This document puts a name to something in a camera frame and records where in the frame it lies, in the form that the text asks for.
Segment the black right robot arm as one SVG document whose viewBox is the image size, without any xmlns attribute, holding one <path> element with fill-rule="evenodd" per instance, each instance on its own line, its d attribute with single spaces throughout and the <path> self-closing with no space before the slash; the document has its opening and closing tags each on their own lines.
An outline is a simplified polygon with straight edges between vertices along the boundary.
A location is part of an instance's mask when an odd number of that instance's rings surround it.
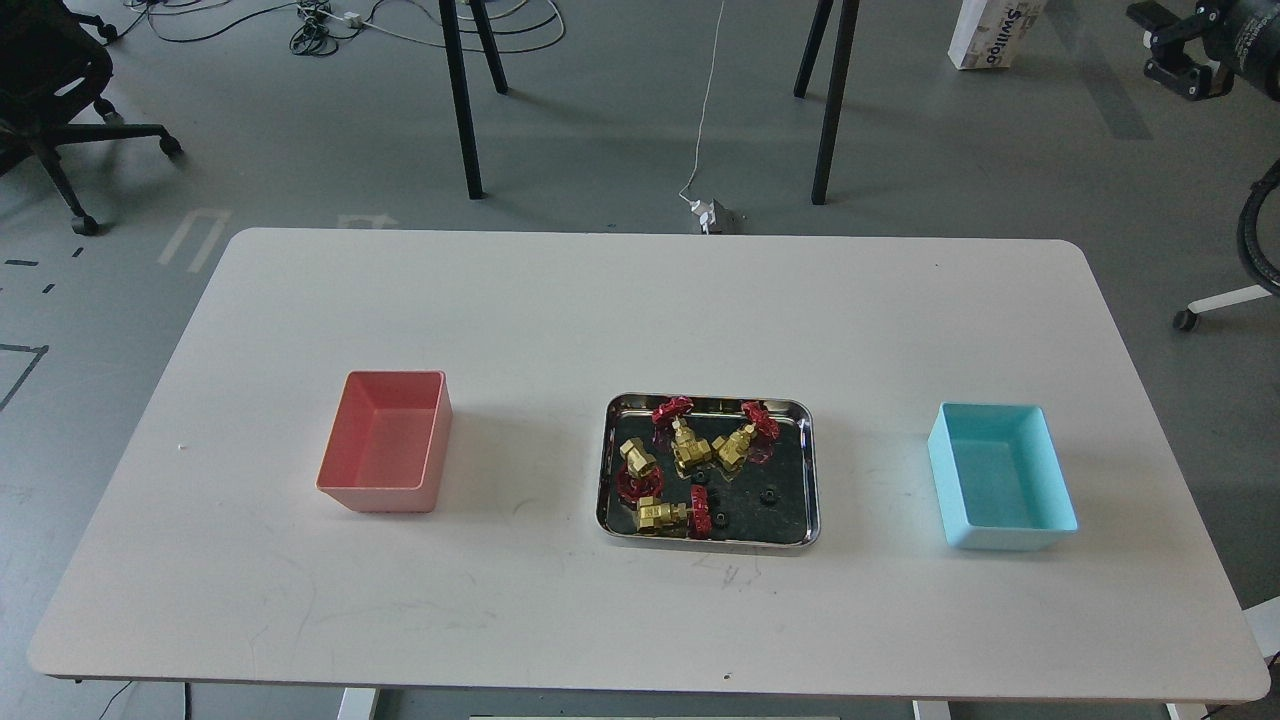
<svg viewBox="0 0 1280 720">
<path fill-rule="evenodd" d="M 1157 1 L 1133 3 L 1126 18 L 1144 31 L 1151 51 L 1144 76 L 1189 101 L 1229 94 L 1242 77 L 1279 100 L 1276 1 L 1198 1 L 1179 18 Z"/>
</svg>

